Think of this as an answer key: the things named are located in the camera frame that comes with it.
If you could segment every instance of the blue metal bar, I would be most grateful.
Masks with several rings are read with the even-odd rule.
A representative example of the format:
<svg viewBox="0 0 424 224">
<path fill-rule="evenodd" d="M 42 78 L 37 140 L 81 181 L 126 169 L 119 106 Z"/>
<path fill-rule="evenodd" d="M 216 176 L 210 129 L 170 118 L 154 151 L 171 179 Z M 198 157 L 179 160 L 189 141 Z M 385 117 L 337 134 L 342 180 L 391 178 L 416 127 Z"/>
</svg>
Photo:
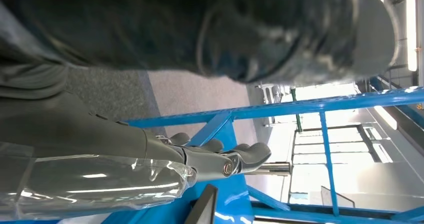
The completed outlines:
<svg viewBox="0 0 424 224">
<path fill-rule="evenodd" d="M 249 196 L 257 199 L 258 201 L 272 207 L 275 208 L 277 210 L 281 210 L 281 211 L 290 211 L 290 207 L 282 202 L 279 202 L 277 200 L 275 200 L 274 198 L 268 196 L 267 194 L 251 187 L 251 186 L 247 186 L 247 191 L 249 192 Z"/>
<path fill-rule="evenodd" d="M 424 207 L 415 208 L 403 213 L 393 215 L 393 220 L 422 222 L 424 221 Z"/>
<path fill-rule="evenodd" d="M 231 112 L 223 112 L 214 116 L 206 125 L 192 137 L 189 146 L 201 146 L 215 136 L 215 134 L 231 119 Z"/>
<path fill-rule="evenodd" d="M 297 102 L 275 103 L 242 108 L 231 108 L 209 112 L 198 112 L 158 118 L 129 121 L 132 126 L 146 128 L 157 126 L 204 123 L 221 113 L 231 112 L 234 119 L 260 118 L 297 113 L 314 113 L 333 110 L 368 108 L 374 106 L 396 106 L 424 101 L 424 87 L 396 89 L 364 93 L 351 96 L 313 99 Z"/>
<path fill-rule="evenodd" d="M 232 119 L 228 120 L 213 138 L 220 140 L 224 144 L 224 151 L 233 149 L 237 145 L 237 140 Z"/>
<path fill-rule="evenodd" d="M 367 217 L 351 217 L 351 216 L 338 216 L 335 217 L 331 214 L 324 213 L 309 213 L 309 212 L 297 212 L 289 211 L 282 212 L 279 210 L 265 209 L 265 208 L 253 208 L 253 214 L 255 216 L 269 217 L 276 219 L 286 220 L 299 220 L 303 222 L 314 222 L 314 223 L 332 223 L 332 224 L 407 224 L 410 222 L 397 221 L 397 220 L 386 220 L 386 219 L 375 219 Z"/>
<path fill-rule="evenodd" d="M 332 212 L 333 212 L 334 216 L 338 216 L 340 214 L 340 212 L 339 212 L 339 206 L 337 204 L 336 188 L 334 186 L 333 163 L 331 161 L 329 129 L 327 128 L 326 113 L 320 112 L 319 117 L 321 119 L 322 138 L 324 139 L 325 157 L 327 159 L 328 178 L 330 180 Z"/>
</svg>

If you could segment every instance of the floor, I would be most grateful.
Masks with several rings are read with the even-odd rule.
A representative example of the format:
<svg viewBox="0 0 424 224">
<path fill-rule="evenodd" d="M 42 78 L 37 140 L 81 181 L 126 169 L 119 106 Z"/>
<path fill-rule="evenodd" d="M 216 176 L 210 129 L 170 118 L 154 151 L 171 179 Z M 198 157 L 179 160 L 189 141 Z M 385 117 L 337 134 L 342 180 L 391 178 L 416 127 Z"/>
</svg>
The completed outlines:
<svg viewBox="0 0 424 224">
<path fill-rule="evenodd" d="M 77 94 L 96 113 L 116 120 L 141 119 L 172 114 L 209 111 L 260 104 L 261 92 L 227 78 L 207 79 L 177 71 L 110 71 L 73 69 L 67 88 Z M 266 142 L 263 121 L 240 120 L 234 123 L 239 143 Z M 186 132 L 194 135 L 203 125 L 155 128 L 161 135 Z"/>
</svg>

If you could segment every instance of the plastic wrap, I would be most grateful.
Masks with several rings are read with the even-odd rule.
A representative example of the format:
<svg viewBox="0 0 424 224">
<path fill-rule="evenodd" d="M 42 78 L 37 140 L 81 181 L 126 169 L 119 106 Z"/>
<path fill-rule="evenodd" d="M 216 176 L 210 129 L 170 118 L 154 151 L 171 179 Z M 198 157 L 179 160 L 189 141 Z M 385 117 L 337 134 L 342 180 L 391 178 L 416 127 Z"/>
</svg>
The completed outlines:
<svg viewBox="0 0 424 224">
<path fill-rule="evenodd" d="M 32 158 L 31 147 L 17 152 L 20 146 L 12 146 L 0 149 L 0 220 L 138 210 L 172 202 L 196 182 L 195 171 L 181 163 L 102 155 Z"/>
</svg>

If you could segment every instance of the blue metal frame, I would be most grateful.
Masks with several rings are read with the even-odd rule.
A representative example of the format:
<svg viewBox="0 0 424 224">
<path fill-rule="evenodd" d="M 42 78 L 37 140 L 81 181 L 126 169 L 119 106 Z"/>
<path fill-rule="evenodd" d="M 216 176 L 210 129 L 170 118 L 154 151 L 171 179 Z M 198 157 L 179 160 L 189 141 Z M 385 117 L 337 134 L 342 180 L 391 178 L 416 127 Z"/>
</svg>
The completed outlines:
<svg viewBox="0 0 424 224">
<path fill-rule="evenodd" d="M 322 135 L 324 139 L 325 156 L 328 167 L 328 177 L 330 180 L 330 190 L 332 199 L 332 214 L 316 213 L 309 211 L 290 211 L 290 205 L 280 203 L 271 197 L 261 193 L 251 187 L 244 186 L 248 193 L 266 204 L 269 208 L 254 207 L 249 212 L 254 216 L 265 216 L 270 218 L 290 219 L 307 222 L 319 223 L 384 223 L 384 224 L 400 224 L 400 223 L 416 223 L 424 220 L 424 207 L 404 213 L 389 213 L 385 211 L 362 210 L 362 216 L 351 216 L 350 214 L 341 213 L 337 204 L 337 194 L 334 185 L 333 165 L 331 162 L 330 145 L 328 137 L 328 128 L 326 124 L 326 111 L 368 108 L 374 106 L 395 106 L 420 103 L 424 101 L 424 87 L 398 89 L 391 91 L 382 91 L 374 93 L 357 94 L 344 97 L 332 97 L 307 101 L 296 101 L 289 103 L 277 103 L 262 106 L 252 106 L 243 108 L 223 109 L 209 112 L 198 112 L 181 115 L 173 115 L 167 117 L 150 118 L 142 120 L 130 121 L 130 125 L 148 128 L 157 126 L 181 125 L 192 123 L 207 123 L 192 139 L 190 144 L 202 145 L 210 138 L 215 137 L 224 142 L 225 147 L 231 148 L 236 144 L 234 129 L 231 122 L 237 119 L 260 118 L 279 115 L 291 115 L 298 113 L 319 112 L 322 125 Z M 228 184 L 219 187 L 227 190 Z M 220 203 L 217 206 L 217 212 L 222 210 Z M 226 221 L 238 223 L 233 217 L 228 217 Z"/>
</svg>

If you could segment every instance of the robotic hand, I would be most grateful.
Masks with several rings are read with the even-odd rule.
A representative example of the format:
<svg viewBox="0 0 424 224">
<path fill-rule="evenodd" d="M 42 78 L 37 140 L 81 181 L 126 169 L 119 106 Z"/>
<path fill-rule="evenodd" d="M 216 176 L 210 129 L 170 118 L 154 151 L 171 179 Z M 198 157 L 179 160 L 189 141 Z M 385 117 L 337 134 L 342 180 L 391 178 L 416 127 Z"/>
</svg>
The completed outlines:
<svg viewBox="0 0 424 224">
<path fill-rule="evenodd" d="M 264 143 L 252 146 L 240 144 L 226 152 L 222 151 L 224 146 L 217 139 L 212 139 L 201 147 L 186 146 L 186 143 L 180 145 L 175 141 L 173 143 L 173 148 L 184 156 L 184 163 L 196 170 L 199 181 L 255 171 L 271 155 L 270 149 Z"/>
<path fill-rule="evenodd" d="M 74 95 L 0 102 L 0 219 L 59 219 L 171 202 L 198 181 L 254 171 L 262 143 L 222 151 L 90 113 Z"/>
</svg>

